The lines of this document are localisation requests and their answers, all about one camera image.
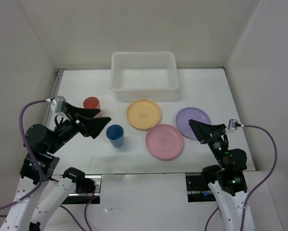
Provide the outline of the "yellow plastic plate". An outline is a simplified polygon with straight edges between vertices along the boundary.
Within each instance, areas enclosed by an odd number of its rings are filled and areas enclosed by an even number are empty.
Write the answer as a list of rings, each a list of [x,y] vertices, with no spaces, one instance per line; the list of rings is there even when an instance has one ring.
[[[162,112],[158,104],[148,99],[139,99],[132,102],[126,111],[129,124],[143,130],[157,125],[161,116]]]

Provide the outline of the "pink plastic plate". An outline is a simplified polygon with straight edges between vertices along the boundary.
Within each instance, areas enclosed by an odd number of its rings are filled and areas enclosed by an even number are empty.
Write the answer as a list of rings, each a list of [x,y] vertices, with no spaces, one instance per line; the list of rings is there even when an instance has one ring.
[[[146,135],[145,142],[149,153],[164,161],[177,158],[184,146],[179,130],[168,124],[152,127]]]

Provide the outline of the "blue plastic cup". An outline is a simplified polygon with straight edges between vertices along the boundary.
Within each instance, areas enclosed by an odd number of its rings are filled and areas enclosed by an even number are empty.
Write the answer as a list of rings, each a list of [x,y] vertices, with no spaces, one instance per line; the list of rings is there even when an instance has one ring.
[[[124,144],[124,129],[117,124],[111,125],[106,130],[106,136],[115,148],[120,148]]]

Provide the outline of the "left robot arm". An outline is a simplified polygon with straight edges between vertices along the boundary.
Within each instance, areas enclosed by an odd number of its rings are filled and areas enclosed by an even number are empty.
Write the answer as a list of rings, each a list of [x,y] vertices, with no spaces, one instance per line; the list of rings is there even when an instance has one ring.
[[[50,103],[51,110],[62,119],[55,121],[53,130],[43,124],[34,124],[24,130],[25,110],[44,102]],[[100,109],[75,107],[64,97],[33,101],[22,108],[19,129],[28,154],[20,170],[13,202],[1,207],[9,209],[1,231],[42,231],[69,194],[84,190],[94,193],[95,181],[86,178],[83,171],[69,167],[50,194],[39,201],[60,160],[54,154],[78,133],[83,137],[97,138],[111,121],[110,117],[99,117],[99,113]]]

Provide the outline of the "red plastic cup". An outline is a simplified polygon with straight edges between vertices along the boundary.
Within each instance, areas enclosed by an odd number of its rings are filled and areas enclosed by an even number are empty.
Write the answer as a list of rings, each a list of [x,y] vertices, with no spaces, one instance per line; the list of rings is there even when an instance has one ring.
[[[88,97],[83,101],[83,107],[86,109],[100,109],[100,101],[97,97]]]

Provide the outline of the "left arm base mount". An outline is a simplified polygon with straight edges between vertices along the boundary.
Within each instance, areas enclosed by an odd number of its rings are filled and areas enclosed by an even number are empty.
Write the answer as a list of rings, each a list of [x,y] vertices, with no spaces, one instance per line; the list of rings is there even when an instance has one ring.
[[[85,205],[90,199],[90,204],[100,203],[101,175],[86,175],[86,184],[70,193],[63,201],[63,205]]]

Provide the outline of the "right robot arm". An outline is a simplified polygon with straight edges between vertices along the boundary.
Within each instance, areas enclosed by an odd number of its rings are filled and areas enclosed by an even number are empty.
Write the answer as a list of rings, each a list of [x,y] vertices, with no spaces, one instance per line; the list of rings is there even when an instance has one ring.
[[[207,144],[217,165],[202,169],[201,185],[210,189],[222,214],[225,229],[238,231],[256,230],[246,198],[248,187],[243,170],[247,169],[247,155],[244,150],[230,150],[225,124],[209,125],[193,119],[188,121],[201,144]]]

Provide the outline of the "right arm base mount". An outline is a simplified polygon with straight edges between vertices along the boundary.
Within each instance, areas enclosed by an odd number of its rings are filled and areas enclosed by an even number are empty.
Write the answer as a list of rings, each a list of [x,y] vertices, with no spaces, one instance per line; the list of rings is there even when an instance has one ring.
[[[200,173],[186,173],[188,202],[215,202],[216,198]]]

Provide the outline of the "purple plastic plate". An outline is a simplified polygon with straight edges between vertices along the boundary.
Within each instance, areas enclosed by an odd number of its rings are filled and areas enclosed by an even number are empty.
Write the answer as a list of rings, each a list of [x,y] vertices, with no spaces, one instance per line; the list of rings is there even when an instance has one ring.
[[[186,107],[181,109],[175,118],[175,123],[177,129],[182,135],[190,139],[197,139],[193,133],[191,127],[188,124],[190,119],[205,123],[211,124],[209,116],[201,109],[196,107]]]

